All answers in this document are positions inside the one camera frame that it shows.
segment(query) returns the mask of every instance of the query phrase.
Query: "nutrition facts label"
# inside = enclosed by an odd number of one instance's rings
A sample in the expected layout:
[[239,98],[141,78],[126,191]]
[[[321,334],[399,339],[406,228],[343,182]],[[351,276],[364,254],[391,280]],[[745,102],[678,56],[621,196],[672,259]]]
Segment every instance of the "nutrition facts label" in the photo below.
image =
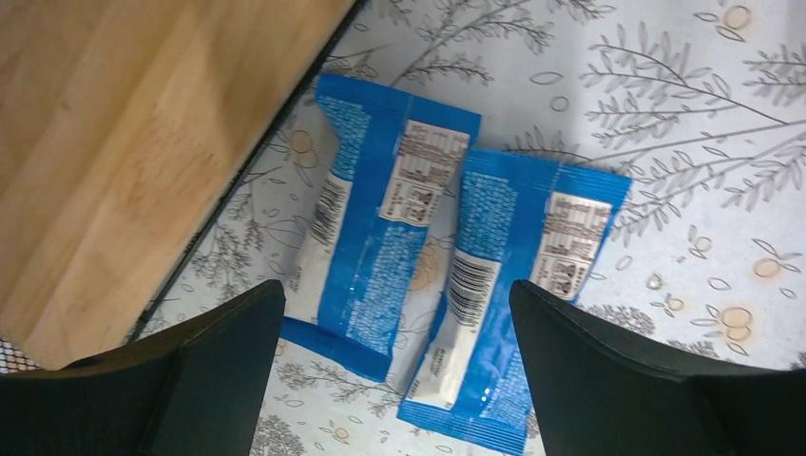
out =
[[469,143],[467,133],[408,121],[379,215],[427,227]]
[[612,206],[552,193],[529,280],[562,299],[576,296],[596,257]]

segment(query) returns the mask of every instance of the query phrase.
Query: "white label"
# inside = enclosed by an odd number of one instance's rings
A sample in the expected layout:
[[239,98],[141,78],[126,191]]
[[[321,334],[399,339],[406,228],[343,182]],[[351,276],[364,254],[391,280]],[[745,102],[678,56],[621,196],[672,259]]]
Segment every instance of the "white label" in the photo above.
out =
[[529,280],[562,299],[579,292],[602,243],[612,206],[554,192]]
[[328,173],[314,212],[314,222],[302,241],[286,286],[285,315],[316,323],[333,252],[344,222],[353,184]]
[[408,121],[379,215],[427,227],[469,143],[467,133]]
[[451,409],[459,396],[501,263],[456,250],[448,280],[448,312],[426,351],[410,401]]

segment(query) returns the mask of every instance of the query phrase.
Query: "plastic tablecloth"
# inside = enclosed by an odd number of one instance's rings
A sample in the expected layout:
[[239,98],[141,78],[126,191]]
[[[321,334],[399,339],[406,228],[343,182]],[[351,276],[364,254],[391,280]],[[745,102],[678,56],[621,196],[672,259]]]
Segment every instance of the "plastic tablecloth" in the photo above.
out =
[[[631,176],[581,306],[683,350],[790,369],[806,364],[804,17],[797,0],[375,0],[323,70],[479,112],[480,146]],[[308,90],[145,333],[285,277],[336,147]],[[253,455],[499,454],[395,418],[451,253],[447,195],[389,378],[280,341]],[[534,417],[528,435],[526,454],[544,454]]]

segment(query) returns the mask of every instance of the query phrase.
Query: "wooden tabletop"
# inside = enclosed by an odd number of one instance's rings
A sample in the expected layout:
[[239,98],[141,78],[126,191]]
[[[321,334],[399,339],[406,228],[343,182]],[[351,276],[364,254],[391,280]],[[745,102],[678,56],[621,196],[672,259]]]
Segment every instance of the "wooden tabletop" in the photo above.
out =
[[352,4],[0,2],[0,336],[118,346]]

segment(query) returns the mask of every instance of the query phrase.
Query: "blue plastic packaging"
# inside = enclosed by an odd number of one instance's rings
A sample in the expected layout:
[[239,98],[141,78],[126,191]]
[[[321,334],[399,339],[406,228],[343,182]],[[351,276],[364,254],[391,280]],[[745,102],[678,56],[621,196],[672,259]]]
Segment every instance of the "blue plastic packaging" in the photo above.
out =
[[523,453],[532,404],[509,288],[528,278],[573,302],[629,185],[628,178],[579,166],[471,150],[451,271],[398,418]]
[[481,117],[334,74],[316,98],[339,148],[285,284],[281,335],[382,382],[433,211]]

